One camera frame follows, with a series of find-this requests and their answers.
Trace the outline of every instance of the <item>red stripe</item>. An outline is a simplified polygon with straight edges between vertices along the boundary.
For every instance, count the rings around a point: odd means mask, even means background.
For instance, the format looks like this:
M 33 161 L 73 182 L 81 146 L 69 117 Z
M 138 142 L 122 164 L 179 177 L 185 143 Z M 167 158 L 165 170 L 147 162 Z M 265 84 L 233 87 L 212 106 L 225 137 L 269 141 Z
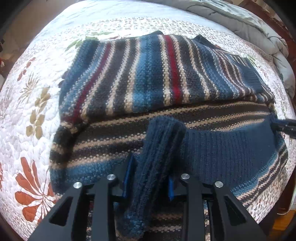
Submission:
M 173 98 L 175 100 L 175 103 L 181 104 L 182 90 L 180 85 L 180 74 L 177 67 L 174 44 L 170 36 L 165 35 L 164 38 L 168 49 L 168 59 L 171 68 Z
M 73 117 L 72 117 L 72 121 L 71 122 L 76 123 L 77 120 L 80 118 L 80 109 L 81 109 L 81 106 L 84 103 L 87 94 L 89 93 L 89 91 L 93 87 L 94 82 L 98 79 L 100 73 L 102 72 L 102 69 L 105 66 L 106 60 L 107 60 L 107 58 L 109 56 L 110 50 L 111 50 L 111 44 L 108 43 L 107 46 L 106 46 L 106 50 L 105 50 L 104 56 L 103 56 L 103 58 L 101 60 L 101 63 L 99 65 L 99 67 L 97 68 L 96 72 L 92 76 L 91 80 L 83 88 L 83 90 L 82 90 L 82 92 L 81 92 L 81 94 L 80 94 L 80 96 L 79 96 L 79 98 L 78 98 L 78 100 L 76 102 L 76 106 L 74 108 Z

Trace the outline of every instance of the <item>bed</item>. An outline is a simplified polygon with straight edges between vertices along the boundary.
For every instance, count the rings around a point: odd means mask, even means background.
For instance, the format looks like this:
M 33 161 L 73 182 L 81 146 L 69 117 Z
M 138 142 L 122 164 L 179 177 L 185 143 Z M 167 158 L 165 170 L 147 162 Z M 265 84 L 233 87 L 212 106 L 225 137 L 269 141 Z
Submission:
M 154 3 L 85 0 L 73 4 L 35 37 L 0 92 L 0 212 L 24 240 L 57 201 L 50 184 L 49 152 L 60 122 L 62 75 L 80 44 L 84 39 L 111 40 L 157 30 L 190 38 L 201 34 L 224 50 L 248 57 L 275 95 L 278 118 L 296 119 L 272 56 L 226 27 Z M 295 168 L 296 140 L 283 137 L 289 160 L 248 207 L 258 223 L 277 202 Z

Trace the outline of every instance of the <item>knitted fabric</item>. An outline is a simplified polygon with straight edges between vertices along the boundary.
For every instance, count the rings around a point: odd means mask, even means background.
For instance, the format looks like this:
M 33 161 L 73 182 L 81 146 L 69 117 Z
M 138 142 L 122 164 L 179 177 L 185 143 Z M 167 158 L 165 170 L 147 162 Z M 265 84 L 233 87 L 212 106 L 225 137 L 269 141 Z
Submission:
M 87 40 L 60 92 L 61 124 L 50 152 L 53 190 L 62 194 L 74 182 L 94 183 L 133 152 L 133 202 L 117 225 L 125 237 L 139 238 L 148 229 L 171 165 L 203 182 L 219 178 L 249 205 L 287 160 L 282 138 L 270 129 L 272 102 L 248 59 L 202 36 Z M 248 134 L 249 128 L 256 131 Z M 260 141 L 263 135 L 268 140 Z

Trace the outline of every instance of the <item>silver bolt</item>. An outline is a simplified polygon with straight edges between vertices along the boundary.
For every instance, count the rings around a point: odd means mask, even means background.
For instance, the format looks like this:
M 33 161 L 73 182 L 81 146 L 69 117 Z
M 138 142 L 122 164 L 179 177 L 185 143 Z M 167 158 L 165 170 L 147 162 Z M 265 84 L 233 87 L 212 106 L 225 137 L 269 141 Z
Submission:
M 190 178 L 190 175 L 187 174 L 187 173 L 183 173 L 183 174 L 181 175 L 181 178 L 184 179 L 184 180 L 187 180 L 187 179 Z
M 81 187 L 82 187 L 82 183 L 80 183 L 80 182 L 76 182 L 76 183 L 73 184 L 73 187 L 74 187 L 74 188 L 77 188 L 77 189 L 78 189 L 78 188 L 81 188 Z
M 108 176 L 107 176 L 107 179 L 109 180 L 109 181 L 112 181 L 112 180 L 114 180 L 116 178 L 116 176 L 114 175 L 114 174 L 109 174 Z
M 215 182 L 215 186 L 218 188 L 223 187 L 223 185 L 224 185 L 223 182 L 220 182 L 220 181 Z

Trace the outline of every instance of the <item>wooden floor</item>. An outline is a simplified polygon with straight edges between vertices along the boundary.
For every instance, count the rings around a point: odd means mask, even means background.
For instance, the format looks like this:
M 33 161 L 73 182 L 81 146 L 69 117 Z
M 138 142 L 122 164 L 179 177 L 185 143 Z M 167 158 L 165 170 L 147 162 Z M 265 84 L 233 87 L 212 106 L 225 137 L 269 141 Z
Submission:
M 296 213 L 295 210 L 290 210 L 285 215 L 277 215 L 277 218 L 274 222 L 272 227 L 272 231 L 269 234 L 268 240 L 269 241 L 276 241 L 281 236 L 281 234 L 285 231 L 289 223 L 291 222 L 294 214 Z

